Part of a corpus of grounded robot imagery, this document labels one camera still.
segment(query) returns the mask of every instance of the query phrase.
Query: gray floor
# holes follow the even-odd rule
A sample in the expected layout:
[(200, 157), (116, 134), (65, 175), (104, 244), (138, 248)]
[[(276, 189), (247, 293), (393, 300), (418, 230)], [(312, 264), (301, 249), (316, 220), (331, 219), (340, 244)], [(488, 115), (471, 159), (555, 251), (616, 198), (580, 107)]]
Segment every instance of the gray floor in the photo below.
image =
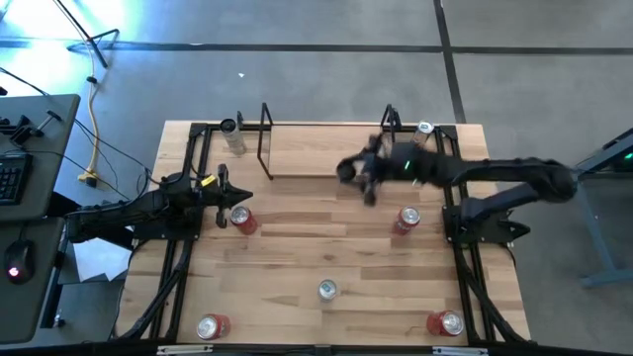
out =
[[(431, 0), (65, 1), (92, 32), (121, 29), (138, 42), (218, 44), (439, 45)], [(630, 46), (633, 3), (590, 0), (445, 0), (453, 45)], [(31, 11), (38, 7), (37, 13)], [(0, 37), (73, 39), (49, 2), (14, 1)], [(373, 121), (387, 103), (408, 122), (454, 123), (442, 54), (325, 52), (108, 51), (98, 68), (95, 113), (102, 138), (151, 166), (166, 120), (258, 117), (262, 101), (276, 120)], [(0, 48), (0, 65), (50, 93), (80, 93), (89, 60), (57, 43)], [(630, 128), (633, 56), (455, 55), (466, 120), (485, 127), (494, 158), (540, 156), (567, 164)], [(34, 92), (0, 78), (12, 95)], [(72, 134), (67, 154), (87, 163), (90, 144)], [(107, 148), (123, 193), (140, 170)], [(105, 162), (99, 172), (114, 181)], [(116, 199), (76, 182), (64, 163), (56, 190), (81, 204)], [(618, 265), (631, 266), (625, 228), (630, 184), (592, 184)], [(534, 340), (546, 345), (630, 352), (633, 284), (587, 290), (579, 278), (600, 269), (577, 206), (535, 204), (514, 217), (532, 227), (515, 247), (517, 272)], [(68, 288), (68, 326), (39, 331), (31, 345), (107, 337), (120, 283)], [(92, 300), (93, 305), (78, 303)]]

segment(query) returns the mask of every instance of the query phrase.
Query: stand leg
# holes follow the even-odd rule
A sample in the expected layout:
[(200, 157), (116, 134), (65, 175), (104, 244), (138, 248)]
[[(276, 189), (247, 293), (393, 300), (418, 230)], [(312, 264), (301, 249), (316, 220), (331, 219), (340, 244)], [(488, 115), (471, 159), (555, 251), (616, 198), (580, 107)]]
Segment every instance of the stand leg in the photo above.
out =
[[(79, 22), (77, 22), (77, 20), (74, 18), (74, 16), (72, 16), (70, 11), (68, 11), (68, 9), (66, 9), (66, 7), (63, 5), (61, 0), (55, 0), (55, 2), (59, 5), (59, 8), (61, 9), (61, 11), (63, 11), (68, 16), (68, 19), (77, 27), (79, 32), (81, 32), (83, 37), (86, 39), (86, 42), (89, 43), (92, 46), (92, 50), (97, 55), (97, 59), (99, 59), (99, 62), (101, 62), (101, 65), (104, 68), (108, 68), (108, 62), (106, 62), (106, 59), (101, 54), (101, 50), (99, 50), (99, 47), (97, 46), (97, 44), (95, 44), (95, 39), (101, 39), (102, 37), (107, 36), (109, 34), (115, 34), (115, 37), (113, 38), (112, 42), (109, 44), (109, 46), (112, 47), (112, 43), (117, 40), (117, 36), (119, 35), (119, 30), (118, 29), (113, 29), (113, 30), (110, 30), (110, 31), (106, 31), (103, 34), (99, 34), (97, 36), (90, 37), (88, 35), (88, 33), (86, 33), (86, 31), (83, 29), (83, 27), (81, 27)], [(78, 45), (81, 45), (81, 44), (71, 44), (66, 49), (74, 50)]]

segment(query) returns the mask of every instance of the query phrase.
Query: cable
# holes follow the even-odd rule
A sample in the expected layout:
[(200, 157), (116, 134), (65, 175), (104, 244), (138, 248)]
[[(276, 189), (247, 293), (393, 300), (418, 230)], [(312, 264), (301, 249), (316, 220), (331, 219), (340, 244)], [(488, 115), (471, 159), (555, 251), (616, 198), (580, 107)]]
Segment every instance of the cable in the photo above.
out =
[[(86, 171), (86, 168), (83, 168), (81, 166), (81, 164), (75, 162), (74, 160), (72, 160), (70, 157), (66, 156), (65, 154), (61, 154), (61, 153), (57, 153), (57, 152), (53, 152), (53, 151), (44, 151), (44, 150), (25, 150), (25, 149), (9, 149), (8, 151), (5, 151), (4, 153), (9, 153), (9, 152), (13, 152), (13, 151), (19, 151), (19, 152), (27, 152), (27, 153), (50, 153), (50, 154), (54, 154), (57, 155), (59, 157), (65, 158), (67, 160), (69, 160), (72, 164), (76, 165), (77, 167), (79, 167), (80, 169), (83, 169), (84, 171)], [(120, 196), (126, 198), (126, 199), (130, 199), (128, 198), (125, 194), (121, 193), (118, 189), (116, 189), (115, 187), (112, 186), (112, 184), (108, 183), (107, 181), (99, 178), (99, 177), (95, 177), (97, 180), (101, 181), (103, 184), (107, 185), (108, 187), (112, 188), (112, 190), (114, 190), (115, 192), (117, 192), (117, 194), (119, 194)]]
[(18, 241), (24, 241), (24, 234), (26, 233), (28, 224), (29, 221), (25, 221), (22, 223), (22, 226), (20, 227), (20, 235), (18, 235)]
[(509, 253), (510, 257), (512, 258), (512, 264), (514, 264), (514, 268), (516, 268), (516, 258), (514, 258), (514, 252), (512, 251), (510, 246), (508, 246), (506, 243), (500, 243), (499, 246), (507, 250), (507, 253)]
[[(92, 109), (92, 104), (95, 100), (95, 96), (97, 95), (97, 91), (98, 91), (97, 79), (95, 79), (95, 59), (94, 59), (94, 56), (92, 55), (92, 51), (90, 51), (90, 46), (86, 42), (86, 39), (84, 39), (83, 37), (83, 34), (81, 33), (77, 25), (74, 23), (74, 21), (72, 21), (72, 19), (68, 16), (68, 14), (66, 14), (66, 12), (63, 10), (61, 5), (59, 4), (59, 1), (60, 0), (53, 0), (53, 2), (55, 3), (55, 6), (57, 6), (57, 9), (59, 9), (59, 11), (63, 14), (63, 16), (68, 20), (70, 25), (72, 25), (72, 27), (77, 32), (77, 35), (79, 35), (79, 38), (83, 42), (83, 45), (85, 45), (86, 50), (88, 51), (88, 55), (90, 56), (91, 71), (90, 71), (90, 76), (86, 79), (90, 83), (90, 90), (88, 94), (88, 116), (90, 117), (90, 121), (92, 122), (92, 130), (94, 132), (94, 135), (97, 138), (99, 138), (99, 129), (97, 128), (97, 119), (95, 118), (95, 114)], [(96, 144), (94, 144), (92, 148), (92, 156), (90, 157), (90, 162), (88, 163), (88, 166), (84, 169), (86, 173), (79, 175), (77, 179), (84, 181), (89, 177), (97, 178), (97, 174), (95, 172), (95, 165), (97, 163), (97, 155), (98, 155), (98, 141), (96, 142)]]
[[(140, 240), (136, 245), (135, 249), (132, 250), (130, 254), (130, 259), (128, 260), (128, 268), (130, 268), (130, 262), (132, 262), (132, 257), (134, 257), (135, 253), (140, 250), (140, 248), (147, 243), (147, 240)], [(126, 286), (121, 286), (119, 290), (119, 297), (117, 298), (117, 313), (115, 314), (115, 320), (112, 322), (112, 327), (110, 328), (109, 339), (113, 337), (117, 337), (117, 332), (115, 331), (115, 326), (117, 326), (117, 319), (119, 318), (119, 312), (121, 311), (121, 297), (123, 296), (123, 289)]]
[[(81, 128), (85, 129), (90, 135), (92, 135), (93, 137), (95, 137), (95, 139), (97, 139), (98, 141), (100, 141), (101, 143), (107, 145), (108, 147), (114, 149), (116, 152), (122, 154), (123, 156), (131, 159), (132, 161), (136, 162), (139, 166), (141, 166), (142, 168), (145, 169), (145, 171), (148, 171), (151, 174), (151, 169), (147, 168), (147, 166), (145, 166), (144, 164), (142, 164), (138, 159), (130, 156), (129, 154), (121, 151), (120, 149), (114, 147), (113, 145), (105, 142), (104, 140), (102, 140), (101, 138), (97, 137), (94, 133), (91, 133), (90, 130), (88, 130), (88, 128), (85, 127), (85, 125), (83, 125), (80, 121), (78, 121), (77, 119), (75, 119), (75, 124), (79, 125)], [(159, 182), (156, 182), (153, 178), (151, 178), (151, 176), (149, 176), (149, 180), (156, 183), (156, 184), (160, 184)]]
[(112, 164), (110, 163), (110, 160), (108, 159), (108, 157), (106, 157), (105, 154), (103, 154), (103, 152), (101, 151), (101, 149), (99, 147), (97, 147), (97, 145), (95, 144), (95, 142), (92, 141), (92, 138), (90, 138), (90, 136), (88, 135), (88, 133), (86, 132), (86, 129), (79, 127), (81, 129), (81, 131), (83, 132), (83, 134), (86, 135), (86, 138), (88, 138), (88, 140), (90, 141), (90, 143), (97, 148), (97, 150), (99, 151), (99, 154), (101, 154), (101, 156), (103, 157), (103, 159), (106, 160), (106, 163), (108, 163), (108, 166), (110, 166), (110, 170), (112, 171), (112, 173), (115, 175), (115, 187), (117, 187), (117, 189), (119, 189), (119, 176), (117, 175), (117, 172), (115, 171), (115, 169), (113, 168)]
[(19, 76), (17, 76), (17, 75), (15, 75), (15, 74), (13, 74), (12, 72), (8, 71), (7, 69), (5, 69), (5, 68), (3, 68), (3, 67), (0, 67), (0, 72), (5, 73), (5, 74), (7, 74), (7, 75), (8, 75), (8, 76), (10, 76), (10, 77), (13, 77), (13, 78), (14, 78), (14, 79), (16, 79), (17, 81), (20, 81), (20, 82), (22, 82), (22, 83), (24, 83), (24, 84), (27, 84), (28, 86), (30, 86), (30, 87), (32, 87), (33, 89), (35, 89), (35, 90), (37, 90), (38, 92), (40, 92), (40, 94), (42, 94), (42, 95), (45, 95), (45, 96), (46, 96), (46, 95), (50, 95), (50, 94), (48, 94), (46, 91), (44, 91), (44, 90), (42, 90), (42, 89), (38, 88), (37, 86), (35, 86), (35, 85), (33, 85), (33, 84), (29, 83), (28, 81), (26, 81), (26, 80), (24, 80), (24, 79), (20, 78)]

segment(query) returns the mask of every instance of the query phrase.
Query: silver can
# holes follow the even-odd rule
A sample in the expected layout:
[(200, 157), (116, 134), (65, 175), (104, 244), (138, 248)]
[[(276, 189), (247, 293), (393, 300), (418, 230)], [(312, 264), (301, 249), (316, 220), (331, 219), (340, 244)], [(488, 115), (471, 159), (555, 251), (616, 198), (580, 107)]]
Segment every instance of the silver can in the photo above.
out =
[(322, 302), (329, 302), (336, 297), (336, 284), (332, 280), (324, 280), (318, 285), (318, 296)]
[(432, 123), (425, 121), (417, 123), (417, 128), (415, 129), (412, 141), (417, 142), (417, 144), (424, 145), (428, 138), (431, 137), (431, 134), (433, 134), (433, 129), (435, 129), (435, 127)]
[(246, 153), (246, 144), (244, 137), (241, 135), (239, 125), (234, 119), (224, 119), (220, 122), (220, 131), (225, 137), (228, 149), (235, 155), (243, 155)]

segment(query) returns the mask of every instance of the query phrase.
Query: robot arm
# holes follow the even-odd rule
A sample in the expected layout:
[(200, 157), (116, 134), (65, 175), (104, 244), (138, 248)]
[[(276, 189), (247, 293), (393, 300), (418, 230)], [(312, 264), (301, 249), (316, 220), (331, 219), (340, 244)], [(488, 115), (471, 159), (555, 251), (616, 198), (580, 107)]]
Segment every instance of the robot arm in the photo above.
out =
[(83, 242), (96, 236), (108, 236), (129, 225), (162, 223), (166, 229), (191, 225), (204, 207), (218, 207), (216, 224), (226, 227), (225, 209), (252, 197), (251, 192), (235, 188), (228, 182), (224, 164), (218, 176), (204, 179), (192, 187), (191, 179), (174, 173), (162, 179), (158, 189), (128, 202), (82, 207), (66, 216), (68, 237)]
[[(476, 218), (477, 211), (501, 211), (519, 205), (544, 200), (566, 202), (574, 197), (576, 184), (570, 170), (554, 160), (538, 158), (513, 160), (462, 160), (430, 152), (415, 142), (396, 142), (391, 147), (380, 135), (373, 135), (359, 154), (344, 158), (336, 167), (342, 183), (360, 186), (366, 205), (376, 202), (375, 188), (389, 181), (430, 183), (444, 188), (467, 181), (525, 182), (508, 191), (483, 200), (472, 200), (465, 207), (465, 218)], [(357, 176), (354, 163), (364, 163)]]

